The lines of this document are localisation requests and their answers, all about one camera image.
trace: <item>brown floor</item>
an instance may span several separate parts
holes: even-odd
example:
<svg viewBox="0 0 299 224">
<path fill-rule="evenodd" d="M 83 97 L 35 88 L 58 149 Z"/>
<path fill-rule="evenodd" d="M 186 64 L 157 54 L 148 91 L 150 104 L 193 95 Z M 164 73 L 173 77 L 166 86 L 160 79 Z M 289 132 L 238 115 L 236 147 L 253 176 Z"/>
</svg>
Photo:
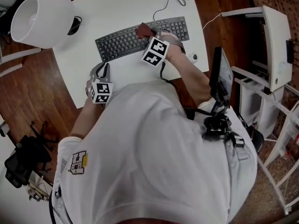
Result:
<svg viewBox="0 0 299 224">
<path fill-rule="evenodd" d="M 204 25 L 220 12 L 250 7 L 250 0 L 195 0 L 201 23 Z M 222 46 L 232 66 L 247 68 L 256 48 L 256 41 L 261 36 L 259 23 L 241 17 L 218 17 L 204 30 L 209 66 L 211 69 L 214 48 Z M 13 43 L 5 46 L 3 53 L 9 54 L 27 48 L 26 45 Z M 18 64 L 22 59 L 8 62 L 2 69 Z M 31 121 L 38 128 L 43 121 L 49 122 L 48 138 L 66 137 L 79 114 L 62 79 L 53 51 L 43 50 L 41 53 L 26 57 L 24 67 L 0 79 L 0 113 L 11 129 L 11 137 L 19 141 L 23 135 L 33 135 L 29 125 Z M 178 79 L 185 105 L 192 105 L 190 97 L 185 93 L 182 81 Z M 53 161 L 43 173 L 52 182 L 57 164 L 57 149 L 51 153 Z"/>
</svg>

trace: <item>person's right hand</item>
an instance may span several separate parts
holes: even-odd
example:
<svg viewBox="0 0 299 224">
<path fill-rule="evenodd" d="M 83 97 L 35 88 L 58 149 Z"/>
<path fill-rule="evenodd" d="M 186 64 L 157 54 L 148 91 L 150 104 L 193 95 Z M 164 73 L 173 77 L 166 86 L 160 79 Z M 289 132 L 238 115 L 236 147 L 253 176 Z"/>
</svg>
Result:
<svg viewBox="0 0 299 224">
<path fill-rule="evenodd" d="M 172 35 L 162 35 L 162 39 L 164 39 L 165 37 L 167 37 L 167 39 L 169 41 L 171 41 L 171 40 L 178 41 L 178 38 L 175 38 Z M 167 54 L 166 54 L 166 59 L 168 61 L 171 61 L 181 54 L 182 54 L 181 47 L 170 43 Z"/>
</svg>

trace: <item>person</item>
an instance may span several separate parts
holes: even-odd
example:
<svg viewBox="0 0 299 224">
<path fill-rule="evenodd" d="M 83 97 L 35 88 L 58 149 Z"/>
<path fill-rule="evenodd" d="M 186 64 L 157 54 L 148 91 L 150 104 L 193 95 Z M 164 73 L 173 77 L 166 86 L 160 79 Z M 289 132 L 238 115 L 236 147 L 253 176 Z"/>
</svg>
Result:
<svg viewBox="0 0 299 224">
<path fill-rule="evenodd" d="M 174 44 L 166 59 L 196 106 L 211 111 L 215 101 L 205 74 Z M 105 109 L 88 97 L 70 137 L 58 145 L 52 221 L 230 222 L 255 182 L 257 163 L 233 109 L 226 115 L 244 140 L 242 151 L 231 141 L 204 140 L 207 116 L 196 113 L 188 119 L 175 88 L 165 81 L 128 85 L 113 94 Z"/>
</svg>

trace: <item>white lampshade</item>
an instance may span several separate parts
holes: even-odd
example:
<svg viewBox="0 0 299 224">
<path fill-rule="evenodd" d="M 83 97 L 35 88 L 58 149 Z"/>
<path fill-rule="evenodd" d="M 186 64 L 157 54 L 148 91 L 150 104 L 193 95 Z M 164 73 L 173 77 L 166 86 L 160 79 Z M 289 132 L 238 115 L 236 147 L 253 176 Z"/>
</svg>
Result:
<svg viewBox="0 0 299 224">
<path fill-rule="evenodd" d="M 52 48 L 64 39 L 74 20 L 71 0 L 25 0 L 11 23 L 15 42 Z"/>
</svg>

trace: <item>keyboard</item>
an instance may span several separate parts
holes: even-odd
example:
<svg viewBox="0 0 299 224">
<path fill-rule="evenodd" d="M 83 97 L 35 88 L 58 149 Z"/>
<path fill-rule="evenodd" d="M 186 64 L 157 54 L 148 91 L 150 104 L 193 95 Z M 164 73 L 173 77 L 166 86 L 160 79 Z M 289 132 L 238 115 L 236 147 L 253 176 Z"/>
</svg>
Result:
<svg viewBox="0 0 299 224">
<path fill-rule="evenodd" d="M 171 31 L 181 42 L 189 40 L 185 17 L 162 19 L 147 22 L 146 24 L 150 28 L 159 27 Z M 112 61 L 119 57 L 144 50 L 149 43 L 149 38 L 138 37 L 136 33 L 138 26 L 132 26 L 130 28 L 113 32 L 95 40 L 102 61 Z"/>
</svg>

